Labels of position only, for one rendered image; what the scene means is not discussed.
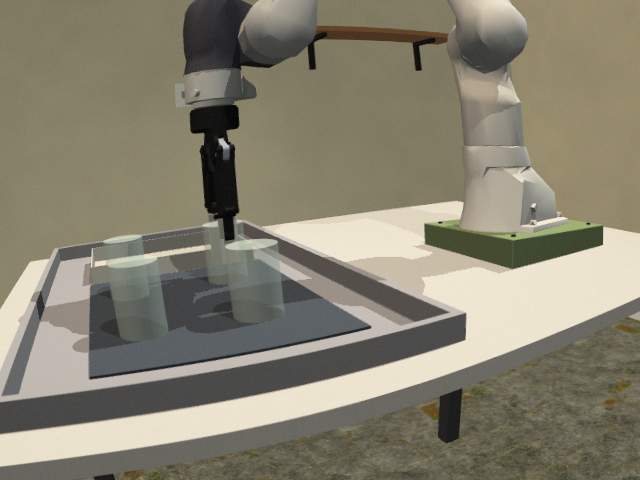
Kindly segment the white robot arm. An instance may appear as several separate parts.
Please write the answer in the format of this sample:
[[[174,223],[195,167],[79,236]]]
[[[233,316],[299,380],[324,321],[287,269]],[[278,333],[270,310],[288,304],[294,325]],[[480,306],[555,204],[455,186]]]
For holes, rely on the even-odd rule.
[[[256,98],[241,65],[270,68],[302,52],[315,37],[317,1],[193,1],[183,27],[185,105],[199,109]],[[525,18],[509,0],[447,1],[456,16],[447,52],[467,146],[458,227],[534,233],[567,224],[555,192],[531,168],[522,147],[521,102],[508,63],[529,38]]]

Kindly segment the clear glass cylinder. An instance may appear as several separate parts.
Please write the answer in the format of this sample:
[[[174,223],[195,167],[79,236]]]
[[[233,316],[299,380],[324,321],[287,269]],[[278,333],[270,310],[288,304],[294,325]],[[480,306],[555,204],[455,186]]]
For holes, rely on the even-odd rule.
[[[222,264],[218,222],[202,225],[208,281],[212,284],[229,284],[227,264]],[[238,241],[244,240],[243,221],[237,220]]]
[[[278,241],[250,239],[225,246],[233,318],[262,323],[284,311]]]
[[[125,235],[103,241],[106,266],[124,257],[144,255],[141,235]]]
[[[146,341],[168,332],[158,258],[142,255],[108,264],[120,337]]]

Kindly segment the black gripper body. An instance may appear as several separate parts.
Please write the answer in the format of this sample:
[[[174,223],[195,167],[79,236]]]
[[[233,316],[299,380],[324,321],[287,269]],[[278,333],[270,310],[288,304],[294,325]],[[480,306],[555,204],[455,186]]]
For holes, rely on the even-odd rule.
[[[239,127],[237,105],[223,105],[191,110],[190,130],[193,134],[204,133],[204,145],[210,144],[213,166],[216,164],[216,147],[220,138],[228,144],[227,130]]]

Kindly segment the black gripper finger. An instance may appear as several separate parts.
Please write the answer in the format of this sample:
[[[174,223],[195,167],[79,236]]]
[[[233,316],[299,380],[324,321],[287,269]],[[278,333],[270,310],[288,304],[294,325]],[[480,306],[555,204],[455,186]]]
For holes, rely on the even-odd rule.
[[[218,140],[219,146],[216,147],[217,166],[213,166],[210,144],[205,145],[204,149],[209,172],[213,175],[218,211],[218,214],[213,217],[218,222],[221,260],[222,264],[227,264],[225,246],[238,241],[236,214],[239,213],[239,207],[235,172],[235,146],[231,142],[227,145],[224,138]]]
[[[218,211],[217,211],[216,197],[214,192],[213,175],[208,172],[208,161],[207,161],[207,157],[205,156],[204,146],[205,145],[201,146],[200,154],[201,154],[201,161],[202,161],[202,175],[203,175],[203,188],[204,188],[204,201],[205,201],[204,206],[205,208],[207,208],[207,212],[211,213],[211,214],[208,214],[208,223],[209,223],[209,222],[217,221],[217,220],[214,220],[213,216],[217,215]],[[207,181],[207,186],[206,186],[206,181]]]

